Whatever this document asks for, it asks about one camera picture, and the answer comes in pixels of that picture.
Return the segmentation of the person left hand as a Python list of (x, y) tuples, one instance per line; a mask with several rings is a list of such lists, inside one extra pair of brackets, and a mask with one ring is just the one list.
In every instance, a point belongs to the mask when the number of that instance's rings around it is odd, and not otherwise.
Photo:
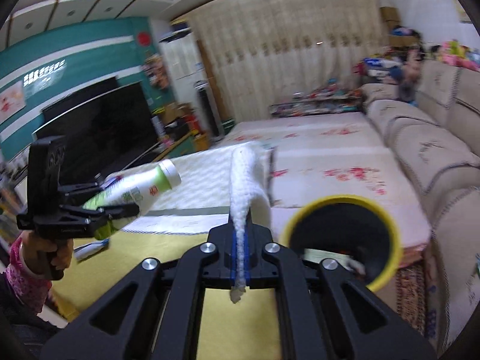
[(71, 265), (73, 239), (50, 241), (32, 231), (22, 231), (21, 256), (30, 271), (44, 279), (57, 281)]

